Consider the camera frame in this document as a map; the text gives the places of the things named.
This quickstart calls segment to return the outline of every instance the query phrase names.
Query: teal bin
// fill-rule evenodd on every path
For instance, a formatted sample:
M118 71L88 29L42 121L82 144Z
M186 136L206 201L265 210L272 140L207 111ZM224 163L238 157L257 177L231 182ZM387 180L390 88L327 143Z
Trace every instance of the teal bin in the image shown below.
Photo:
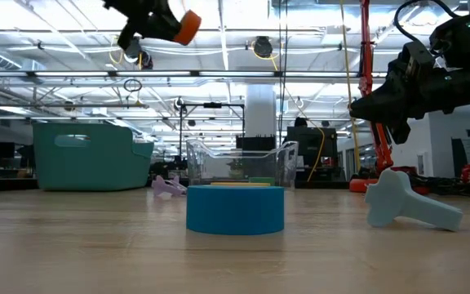
M33 145L40 189L117 191L143 187L153 143L106 124L36 123Z

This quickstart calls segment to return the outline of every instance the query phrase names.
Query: purple toy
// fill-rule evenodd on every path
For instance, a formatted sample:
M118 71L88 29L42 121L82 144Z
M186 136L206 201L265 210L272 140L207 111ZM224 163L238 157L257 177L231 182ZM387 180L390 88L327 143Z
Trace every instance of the purple toy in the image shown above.
M175 176L173 180L164 180L162 176L156 176L152 182L153 195L158 196L163 192L170 193L172 196L186 195L186 187L179 184L179 176Z

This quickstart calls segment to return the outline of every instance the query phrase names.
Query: white pillar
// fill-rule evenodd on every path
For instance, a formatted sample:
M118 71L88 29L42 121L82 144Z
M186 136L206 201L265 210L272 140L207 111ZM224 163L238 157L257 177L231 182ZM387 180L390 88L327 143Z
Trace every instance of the white pillar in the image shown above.
M277 102L273 85L248 85L246 137L277 135Z

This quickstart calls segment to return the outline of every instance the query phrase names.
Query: transparent storage box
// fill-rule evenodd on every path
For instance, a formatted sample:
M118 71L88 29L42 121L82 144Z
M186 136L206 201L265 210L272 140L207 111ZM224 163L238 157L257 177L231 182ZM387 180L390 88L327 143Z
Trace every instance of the transparent storage box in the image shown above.
M217 151L200 140L186 141L190 185L212 182L269 182L295 187L298 142L271 151Z

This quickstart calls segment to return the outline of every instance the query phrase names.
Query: blue cylinder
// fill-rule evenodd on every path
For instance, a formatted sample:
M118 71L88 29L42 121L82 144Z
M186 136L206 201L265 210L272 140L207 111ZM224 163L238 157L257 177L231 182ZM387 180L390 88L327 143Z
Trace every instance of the blue cylinder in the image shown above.
M284 188L188 187L186 227L208 234L252 235L284 229Z

